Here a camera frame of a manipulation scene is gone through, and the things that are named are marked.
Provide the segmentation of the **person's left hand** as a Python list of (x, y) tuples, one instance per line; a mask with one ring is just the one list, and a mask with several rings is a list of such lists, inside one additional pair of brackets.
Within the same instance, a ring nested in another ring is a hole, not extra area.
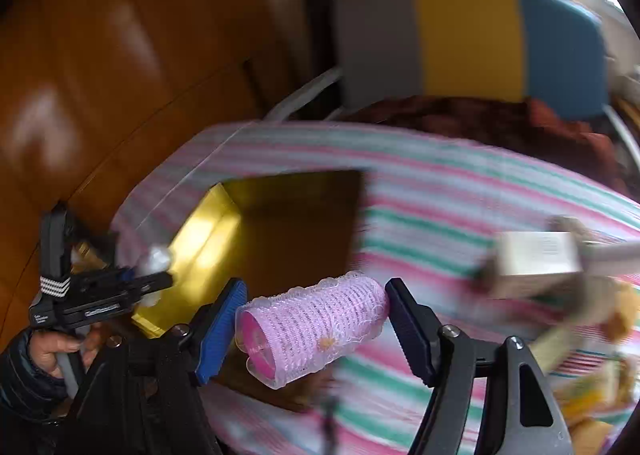
[(83, 341), (57, 331), (35, 331), (28, 344), (29, 357), (37, 367), (48, 375), (62, 379), (62, 369), (58, 366), (58, 353), (81, 351), (82, 362), (88, 368), (103, 345), (103, 331), (100, 323), (93, 324)]

